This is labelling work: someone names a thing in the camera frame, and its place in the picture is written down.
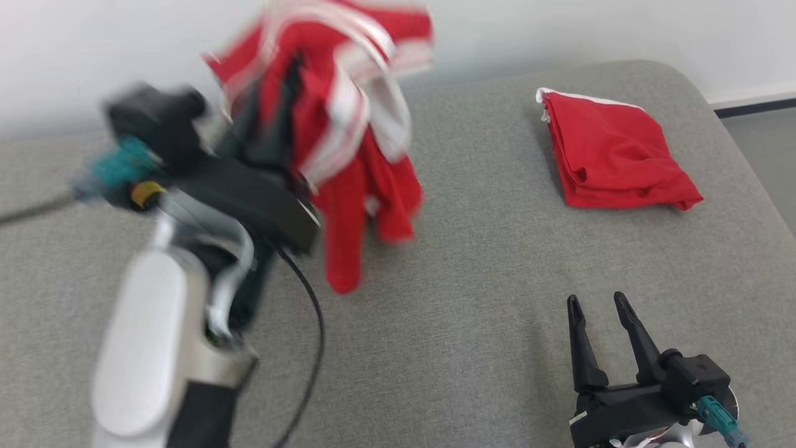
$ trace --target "folded clothing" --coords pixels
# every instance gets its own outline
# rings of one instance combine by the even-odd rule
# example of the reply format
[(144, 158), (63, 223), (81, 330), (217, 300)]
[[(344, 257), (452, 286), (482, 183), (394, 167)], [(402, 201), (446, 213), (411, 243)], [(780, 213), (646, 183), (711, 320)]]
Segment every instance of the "folded clothing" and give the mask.
[(431, 20), (414, 6), (277, 2), (220, 57), (208, 59), (229, 115), (259, 83), (260, 117), (270, 120), (279, 86), (300, 59), (292, 111), (293, 163), (325, 217), (326, 278), (347, 293), (360, 278), (367, 212), (390, 242), (414, 236), (410, 217), (423, 191), (407, 149), (409, 109), (397, 72), (431, 62)]
[(569, 206), (688, 210), (703, 198), (677, 165), (661, 126), (644, 109), (591, 96), (537, 90)]

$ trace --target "red fabric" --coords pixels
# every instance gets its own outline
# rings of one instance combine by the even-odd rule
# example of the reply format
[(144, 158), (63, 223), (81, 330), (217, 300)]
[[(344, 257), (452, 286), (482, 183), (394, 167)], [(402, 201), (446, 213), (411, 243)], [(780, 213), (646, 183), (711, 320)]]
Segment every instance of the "red fabric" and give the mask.
[(569, 206), (688, 210), (703, 199), (669, 153), (661, 126), (643, 109), (560, 92), (541, 99)]
[[(424, 11), (340, 4), (377, 20), (396, 44), (431, 38), (431, 22)], [(263, 120), (267, 121), (277, 104), (280, 80), (294, 55), (302, 55), (302, 90), (293, 110), (294, 161), (295, 169), (300, 171), (323, 145), (325, 133), (336, 125), (330, 121), (328, 103), (339, 88), (340, 80), (336, 77), (340, 76), (340, 70), (350, 67), (339, 66), (335, 49), (350, 40), (320, 22), (292, 22), (279, 35), (273, 56), (264, 61), (261, 47), (267, 23), (268, 20), (262, 20), (255, 24), (223, 57), (209, 58), (208, 64), (224, 86), (233, 111), (241, 91), (265, 69), (260, 107)], [(355, 115), (365, 113), (365, 101), (360, 100), (352, 110)], [(373, 196), (380, 203), (376, 213), (378, 234), (387, 241), (398, 242), (414, 237), (410, 218), (419, 209), (423, 197), (412, 162), (406, 155), (394, 163), (388, 162), (370, 126), (362, 136), (347, 128), (340, 146), (346, 144), (359, 147), (353, 159), (339, 167), (335, 165), (336, 173), (328, 179), (309, 179), (316, 183), (314, 203), (325, 217), (326, 278), (338, 293), (355, 289), (360, 279), (361, 242), (367, 218), (365, 199)], [(332, 160), (340, 160), (337, 153)]]

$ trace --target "gray floor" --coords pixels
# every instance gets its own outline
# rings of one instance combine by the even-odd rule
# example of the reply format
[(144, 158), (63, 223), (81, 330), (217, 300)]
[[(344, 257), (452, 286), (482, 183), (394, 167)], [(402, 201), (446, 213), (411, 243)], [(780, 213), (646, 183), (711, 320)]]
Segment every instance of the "gray floor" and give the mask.
[(796, 234), (796, 108), (721, 121)]

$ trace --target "red cloth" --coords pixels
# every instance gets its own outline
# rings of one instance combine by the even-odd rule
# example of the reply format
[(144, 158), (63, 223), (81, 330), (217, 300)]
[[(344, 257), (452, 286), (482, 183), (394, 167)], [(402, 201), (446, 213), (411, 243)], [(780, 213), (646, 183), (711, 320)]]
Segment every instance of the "red cloth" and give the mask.
[(208, 60), (233, 110), (264, 71), (260, 108), (269, 120), (280, 80), (301, 55), (295, 169), (316, 188), (314, 202), (325, 217), (326, 277), (338, 293), (359, 282), (367, 200), (378, 204), (383, 239), (414, 237), (410, 217), (423, 191), (406, 155), (408, 108), (390, 71), (427, 64), (430, 44), (425, 10), (297, 0), (269, 10), (223, 57)]
[(589, 96), (537, 91), (569, 206), (631, 208), (701, 201), (661, 126), (644, 109)]

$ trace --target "black baseboard strip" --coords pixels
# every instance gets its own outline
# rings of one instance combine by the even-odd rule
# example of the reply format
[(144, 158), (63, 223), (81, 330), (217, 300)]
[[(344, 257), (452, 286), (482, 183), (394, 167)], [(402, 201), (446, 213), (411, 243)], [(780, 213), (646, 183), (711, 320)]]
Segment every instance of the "black baseboard strip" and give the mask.
[(796, 108), (796, 98), (790, 100), (771, 101), (768, 103), (749, 104), (748, 106), (739, 106), (737, 108), (717, 109), (716, 115), (719, 118), (728, 118), (730, 116), (749, 115), (751, 113), (775, 111), (778, 109)]

